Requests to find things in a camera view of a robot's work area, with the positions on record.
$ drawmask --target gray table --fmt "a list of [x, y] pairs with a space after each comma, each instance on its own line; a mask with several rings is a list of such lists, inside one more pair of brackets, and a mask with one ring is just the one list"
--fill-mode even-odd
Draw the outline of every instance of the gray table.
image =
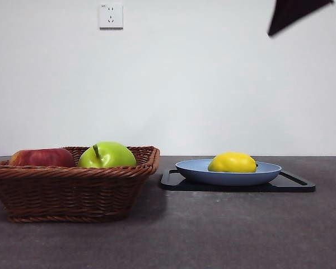
[[128, 219], [13, 224], [0, 203], [5, 268], [336, 268], [336, 157], [255, 157], [316, 184], [313, 193], [172, 192], [161, 156]]

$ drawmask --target red apple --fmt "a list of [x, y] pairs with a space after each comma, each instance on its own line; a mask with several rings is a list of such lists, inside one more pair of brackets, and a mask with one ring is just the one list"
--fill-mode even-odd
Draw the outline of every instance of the red apple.
[[12, 155], [9, 165], [74, 167], [74, 160], [66, 149], [20, 150]]

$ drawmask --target black fabric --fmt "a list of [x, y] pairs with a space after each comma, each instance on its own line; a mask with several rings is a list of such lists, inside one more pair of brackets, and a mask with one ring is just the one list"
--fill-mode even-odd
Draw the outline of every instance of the black fabric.
[[268, 31], [273, 36], [285, 27], [314, 12], [332, 0], [276, 0], [274, 15]]

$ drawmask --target apple stem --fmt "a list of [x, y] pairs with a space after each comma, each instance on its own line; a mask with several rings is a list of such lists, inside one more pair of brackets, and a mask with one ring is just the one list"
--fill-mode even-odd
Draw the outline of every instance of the apple stem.
[[97, 144], [94, 144], [93, 148], [94, 148], [96, 157], [97, 157], [97, 158], [100, 158], [99, 148], [97, 147]]

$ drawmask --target apple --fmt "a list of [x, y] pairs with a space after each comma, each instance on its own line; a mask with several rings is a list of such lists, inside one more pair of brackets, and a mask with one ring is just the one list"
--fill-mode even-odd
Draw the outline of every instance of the apple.
[[8, 164], [74, 167], [74, 160], [66, 149], [19, 150], [11, 156]]
[[105, 141], [89, 147], [80, 157], [78, 167], [136, 166], [133, 153], [124, 145]]

